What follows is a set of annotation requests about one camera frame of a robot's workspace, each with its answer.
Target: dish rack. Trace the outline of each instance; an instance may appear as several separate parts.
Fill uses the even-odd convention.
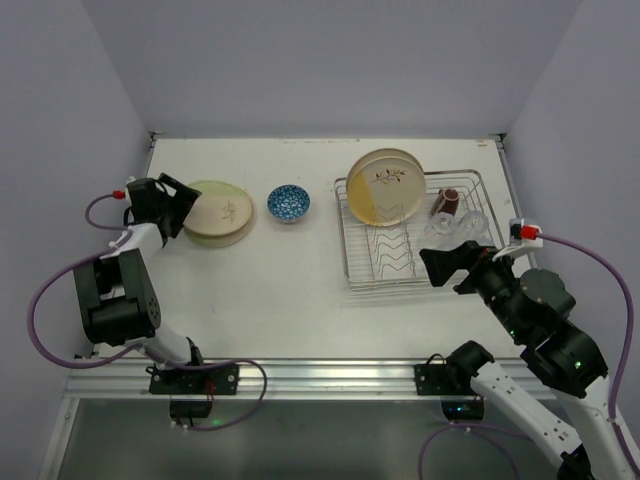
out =
[[[456,220],[460,220],[468,211],[484,213],[489,219],[487,234],[490,240],[495,246],[504,247],[504,238],[480,173],[475,170],[451,170],[425,172],[424,175],[427,190],[420,209],[406,219],[401,206],[387,210],[387,219],[400,220],[391,227],[374,227],[358,220],[347,202],[346,178],[335,181],[342,261],[351,290],[413,286],[422,287],[421,291],[433,289],[415,245],[431,218],[431,207],[442,188],[455,188],[460,195]],[[452,282],[462,280],[465,275],[465,272],[458,272]]]

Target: gray floor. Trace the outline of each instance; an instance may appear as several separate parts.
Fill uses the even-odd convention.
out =
[[[209,421],[247,406],[217,403]],[[170,428],[167,411],[159,400],[83,401],[59,478],[415,479],[420,445],[443,421],[425,402],[270,402],[229,430],[184,436]],[[484,422],[510,426],[490,407]],[[522,480],[555,478],[530,442],[494,438],[513,454]],[[433,442],[424,469],[433,480],[514,478],[495,447],[459,431]]]

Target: white tabletop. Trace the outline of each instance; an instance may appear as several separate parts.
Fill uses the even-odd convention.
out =
[[[517,356],[521,348],[475,295],[450,287],[437,296],[379,298],[349,290],[333,184],[383,147],[410,152],[426,171],[477,170],[503,231],[515,216],[493,141],[161,139],[149,176],[230,182],[246,189],[257,210],[239,243],[207,250],[181,233],[147,265],[162,321],[208,358],[425,358],[471,339],[496,357]],[[294,225],[278,223],[266,208],[269,192],[287,183],[311,196],[311,209]],[[527,268],[520,259],[514,271]]]

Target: beige plate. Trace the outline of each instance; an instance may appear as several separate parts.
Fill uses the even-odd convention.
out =
[[[381,155],[353,172],[347,184],[347,201],[360,221],[389,227],[413,215],[426,190],[417,160]]]
[[[351,170],[349,170],[349,174],[347,175],[347,187],[351,182],[353,176],[358,173],[365,165],[381,160],[383,158],[400,158],[404,160],[409,160],[414,163],[420,170],[422,170],[422,165],[416,157],[411,155],[409,152],[405,152],[404,150],[399,150],[397,148],[381,148],[379,150],[374,150],[373,152],[367,153],[364,157],[360,158],[356,163],[353,164]]]
[[[191,233],[221,237],[237,232],[251,219],[251,199],[239,187],[214,180],[189,186],[202,192],[184,221]]]
[[[247,235],[247,233],[251,231],[254,224],[255,210],[252,210],[251,218],[240,230],[223,237],[209,237],[206,235],[198,235],[197,233],[192,232],[186,227],[184,228],[184,231],[187,234],[189,240],[191,240],[196,245],[200,245],[201,247],[206,248],[222,248],[228,247],[229,245],[233,245],[234,243],[242,240]]]

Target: blue bowl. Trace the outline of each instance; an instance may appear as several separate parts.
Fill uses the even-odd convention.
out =
[[[282,185],[269,194],[267,208],[271,215],[284,223],[300,220],[311,205],[307,191],[297,185]]]

